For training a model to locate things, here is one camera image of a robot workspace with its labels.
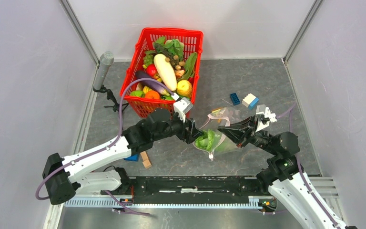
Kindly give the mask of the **green romaine lettuce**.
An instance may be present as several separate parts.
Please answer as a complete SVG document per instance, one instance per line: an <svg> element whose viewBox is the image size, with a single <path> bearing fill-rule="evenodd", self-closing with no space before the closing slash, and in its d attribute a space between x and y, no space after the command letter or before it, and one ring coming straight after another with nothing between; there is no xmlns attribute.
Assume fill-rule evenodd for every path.
<svg viewBox="0 0 366 229"><path fill-rule="evenodd" d="M203 146L195 146L196 148L214 154L225 154L237 149L235 143L220 131L207 129L204 132Z"/></svg>

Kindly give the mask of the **clear zip top bag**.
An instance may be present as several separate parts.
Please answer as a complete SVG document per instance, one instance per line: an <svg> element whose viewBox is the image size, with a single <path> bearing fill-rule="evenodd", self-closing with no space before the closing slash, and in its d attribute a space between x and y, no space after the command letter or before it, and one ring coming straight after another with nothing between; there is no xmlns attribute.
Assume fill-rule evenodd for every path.
<svg viewBox="0 0 366 229"><path fill-rule="evenodd" d="M208 155L210 160L218 155L239 151L228 137L218 130L219 127L229 127L242 120L241 111L232 107L214 109L207 115L206 122L200 127L203 135L193 142L193 146Z"/></svg>

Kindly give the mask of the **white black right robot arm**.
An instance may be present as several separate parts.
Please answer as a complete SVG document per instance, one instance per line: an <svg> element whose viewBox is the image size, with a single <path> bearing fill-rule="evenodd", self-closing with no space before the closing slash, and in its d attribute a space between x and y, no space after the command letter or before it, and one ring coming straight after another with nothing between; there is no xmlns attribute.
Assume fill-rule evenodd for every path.
<svg viewBox="0 0 366 229"><path fill-rule="evenodd" d="M265 128L276 119L255 115L218 130L237 147L252 144L273 155L256 176L256 189L281 202L304 229L351 229L324 201L303 170L297 153L298 137L292 132L272 135Z"/></svg>

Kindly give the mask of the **brown mushroom bunch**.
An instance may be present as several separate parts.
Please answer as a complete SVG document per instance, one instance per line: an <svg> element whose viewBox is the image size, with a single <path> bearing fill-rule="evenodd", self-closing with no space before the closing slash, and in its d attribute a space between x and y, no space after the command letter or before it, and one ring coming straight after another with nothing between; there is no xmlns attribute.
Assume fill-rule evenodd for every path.
<svg viewBox="0 0 366 229"><path fill-rule="evenodd" d="M165 60L171 64L177 79L181 79L185 73L185 62L179 59L178 55L172 58L166 57Z"/></svg>

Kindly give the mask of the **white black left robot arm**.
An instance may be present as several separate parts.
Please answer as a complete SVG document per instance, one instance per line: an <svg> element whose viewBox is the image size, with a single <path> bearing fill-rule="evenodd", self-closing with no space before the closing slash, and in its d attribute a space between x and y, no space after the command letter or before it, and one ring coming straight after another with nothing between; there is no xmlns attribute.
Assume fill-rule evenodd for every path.
<svg viewBox="0 0 366 229"><path fill-rule="evenodd" d="M158 140L176 136L190 144L202 135L193 119L181 120L178 113L170 114L168 110L158 108L102 145L71 156L61 157L59 153L48 156L42 173L43 181L36 190L36 199L44 200L39 192L45 187L48 193L46 199L52 205L62 204L91 183L86 177L89 173L110 162L149 150Z"/></svg>

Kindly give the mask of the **white radish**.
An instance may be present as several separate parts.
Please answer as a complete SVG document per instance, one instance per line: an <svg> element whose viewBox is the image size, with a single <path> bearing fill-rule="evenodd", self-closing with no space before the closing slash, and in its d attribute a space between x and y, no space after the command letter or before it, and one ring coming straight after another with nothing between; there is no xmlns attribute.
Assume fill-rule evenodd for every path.
<svg viewBox="0 0 366 229"><path fill-rule="evenodd" d="M166 61L166 56L157 54L153 59L156 70L168 89L177 89L177 80L172 65Z"/></svg>

